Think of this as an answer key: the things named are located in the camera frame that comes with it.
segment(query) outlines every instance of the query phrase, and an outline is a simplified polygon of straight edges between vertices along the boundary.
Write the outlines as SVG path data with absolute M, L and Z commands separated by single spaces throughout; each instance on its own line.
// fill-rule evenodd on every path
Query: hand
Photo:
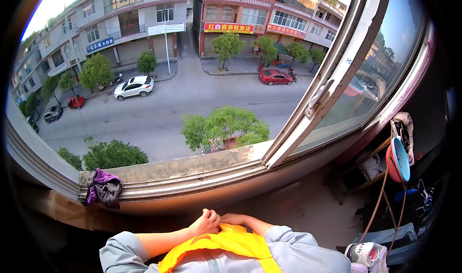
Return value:
M 220 215 L 214 210 L 203 209 L 202 212 L 202 216 L 188 227 L 193 237 L 208 233 L 217 234 L 218 225 L 222 223 Z
M 247 218 L 248 218 L 247 215 L 227 213 L 227 214 L 221 216 L 220 223 L 226 223 L 226 224 L 230 224 L 230 225 L 246 226 L 247 225 Z

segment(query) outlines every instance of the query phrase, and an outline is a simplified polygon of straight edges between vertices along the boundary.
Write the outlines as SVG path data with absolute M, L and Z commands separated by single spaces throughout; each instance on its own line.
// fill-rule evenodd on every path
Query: scooter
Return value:
M 292 69 L 292 68 L 289 68 L 289 74 L 292 76 L 292 81 L 293 81 L 294 83 L 296 83 L 297 80 L 298 80 L 298 76 L 297 76 L 296 73 L 293 72 L 293 69 Z
M 115 85 L 117 83 L 120 83 L 121 81 L 122 81 L 122 73 L 120 73 L 115 79 L 113 79 L 110 85 Z

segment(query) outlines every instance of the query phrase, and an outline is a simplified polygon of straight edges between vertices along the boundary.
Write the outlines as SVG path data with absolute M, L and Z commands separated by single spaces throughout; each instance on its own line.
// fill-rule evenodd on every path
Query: white car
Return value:
M 114 91 L 114 97 L 123 101 L 126 97 L 142 96 L 147 97 L 148 93 L 153 90 L 154 81 L 151 77 L 145 75 L 131 78 L 123 84 L 117 86 Z

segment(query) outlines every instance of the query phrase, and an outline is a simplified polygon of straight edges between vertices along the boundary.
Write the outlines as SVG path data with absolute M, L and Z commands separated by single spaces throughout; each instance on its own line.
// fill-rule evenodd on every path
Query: red car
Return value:
M 279 69 L 267 69 L 261 70 L 258 74 L 258 77 L 263 84 L 273 85 L 273 84 L 283 84 L 290 85 L 292 84 L 292 76 L 288 73 L 283 73 Z

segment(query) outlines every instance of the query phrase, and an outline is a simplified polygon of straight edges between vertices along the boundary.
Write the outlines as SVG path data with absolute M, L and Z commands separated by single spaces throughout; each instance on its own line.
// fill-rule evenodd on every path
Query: gray jacket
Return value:
M 319 247 L 313 235 L 292 232 L 287 226 L 274 226 L 265 235 L 274 260 L 284 273 L 351 271 L 350 260 L 342 253 Z M 158 265 L 146 266 L 149 259 L 142 242 L 130 232 L 110 238 L 99 250 L 106 273 L 158 273 Z M 224 250 L 196 250 L 185 255 L 174 273 L 264 273 L 257 259 L 239 256 Z

